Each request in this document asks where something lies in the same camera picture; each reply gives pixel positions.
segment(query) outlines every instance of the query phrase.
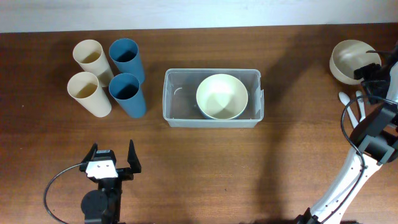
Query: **gray plastic box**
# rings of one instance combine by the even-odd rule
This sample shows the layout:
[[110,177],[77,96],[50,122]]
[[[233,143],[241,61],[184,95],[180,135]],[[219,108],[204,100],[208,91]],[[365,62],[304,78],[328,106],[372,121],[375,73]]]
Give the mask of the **gray plastic box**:
[[[238,78],[249,93],[248,105],[236,119],[206,119],[197,105],[199,84],[210,75],[221,73]],[[264,117],[260,78],[260,72],[255,69],[171,68],[164,80],[163,117],[171,127],[253,128]]]

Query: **white wall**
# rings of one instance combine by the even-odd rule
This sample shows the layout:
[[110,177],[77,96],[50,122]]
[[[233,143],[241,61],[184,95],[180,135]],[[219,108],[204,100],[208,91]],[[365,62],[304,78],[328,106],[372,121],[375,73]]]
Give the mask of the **white wall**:
[[398,0],[0,0],[0,32],[398,22]]

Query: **spoon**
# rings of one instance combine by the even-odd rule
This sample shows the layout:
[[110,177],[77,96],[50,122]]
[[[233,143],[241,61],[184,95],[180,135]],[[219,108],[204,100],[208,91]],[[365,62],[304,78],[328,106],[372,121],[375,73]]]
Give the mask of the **spoon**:
[[[349,96],[343,92],[339,92],[338,93],[338,98],[340,99],[340,101],[346,106],[349,103]],[[355,128],[358,125],[358,121],[356,120],[353,111],[351,110],[350,107],[347,108],[347,112],[348,112],[348,116],[351,120],[351,124],[353,125],[353,127]]]
[[[356,91],[355,95],[358,96],[362,96],[362,92],[361,91]],[[358,105],[359,105],[359,110],[361,111],[361,119],[359,119],[359,122],[363,121],[363,119],[365,119],[366,115],[365,115],[365,104],[363,103],[363,98],[362,99],[358,99]]]

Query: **bowl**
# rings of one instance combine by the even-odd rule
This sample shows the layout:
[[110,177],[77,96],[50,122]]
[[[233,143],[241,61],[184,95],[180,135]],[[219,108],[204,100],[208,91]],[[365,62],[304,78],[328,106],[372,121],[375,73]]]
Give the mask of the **bowl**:
[[197,90],[197,103],[209,119],[235,119],[248,105],[243,83],[232,75],[216,74],[204,79]]
[[370,63],[381,65],[379,54],[366,53],[374,50],[369,44],[359,40],[344,40],[333,49],[330,57],[330,71],[342,83],[358,85],[363,81],[354,79],[354,71]]

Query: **table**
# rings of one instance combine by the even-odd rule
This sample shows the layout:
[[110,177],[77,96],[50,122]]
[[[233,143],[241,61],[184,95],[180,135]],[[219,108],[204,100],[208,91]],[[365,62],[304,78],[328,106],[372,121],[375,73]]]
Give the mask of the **table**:
[[[95,39],[108,52],[121,37],[139,44],[148,111],[131,119],[109,96],[112,112],[96,118],[68,96],[68,79],[81,71],[72,50]],[[295,218],[325,193],[349,149],[338,92],[354,96],[359,87],[339,83],[328,67],[334,46],[346,39],[390,50],[398,24],[0,34],[2,222],[55,223],[42,202],[48,181],[80,162],[94,142],[126,167],[130,139],[142,173],[123,183],[121,221]],[[162,117],[169,68],[258,69],[264,119],[253,129],[170,128]],[[346,127],[352,130],[348,121]],[[394,162],[376,173],[343,219],[395,223],[397,169]],[[81,199],[95,188],[77,169],[67,172],[51,187],[49,207],[67,222],[83,223]]]

